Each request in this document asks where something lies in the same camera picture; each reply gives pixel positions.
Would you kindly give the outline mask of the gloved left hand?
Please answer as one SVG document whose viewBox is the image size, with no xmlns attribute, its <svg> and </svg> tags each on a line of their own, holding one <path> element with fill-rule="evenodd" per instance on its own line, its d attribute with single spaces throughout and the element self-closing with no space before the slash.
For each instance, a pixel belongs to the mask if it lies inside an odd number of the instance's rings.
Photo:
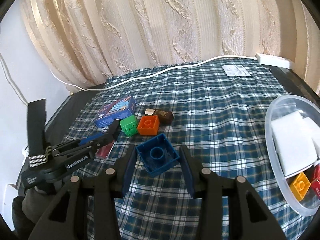
<svg viewBox="0 0 320 240">
<path fill-rule="evenodd" d="M 34 226 L 43 215 L 55 195 L 46 195 L 35 189 L 26 191 L 26 195 L 17 196 L 12 202 L 12 221 L 16 236 L 28 239 Z"/>
</svg>

